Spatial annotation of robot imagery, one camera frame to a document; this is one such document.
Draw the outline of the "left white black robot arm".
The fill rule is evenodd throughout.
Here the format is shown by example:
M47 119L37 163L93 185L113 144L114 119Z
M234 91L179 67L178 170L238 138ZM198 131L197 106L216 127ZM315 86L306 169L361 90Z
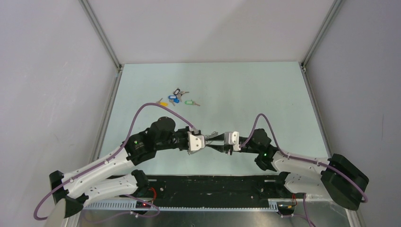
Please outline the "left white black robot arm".
M144 197L149 192L149 183L142 170L114 179L111 176L154 158L158 151L198 151L204 148L204 142L200 130L189 126L176 130L173 119L160 117L102 158L69 173L52 172L49 180L53 200L55 204L65 201L63 216L69 218L91 203L110 197L126 194Z

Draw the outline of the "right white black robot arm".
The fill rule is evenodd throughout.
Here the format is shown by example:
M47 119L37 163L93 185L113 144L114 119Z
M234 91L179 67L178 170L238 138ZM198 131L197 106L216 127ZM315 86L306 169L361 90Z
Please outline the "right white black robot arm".
M250 138L226 132L206 141L222 141L222 145L209 145L221 153L256 154L254 161L261 170L279 174L274 185L279 197L285 198L291 193L317 195L348 210L358 210L361 203L367 202L368 177L343 155L333 154L330 158L284 155L264 129L256 129Z

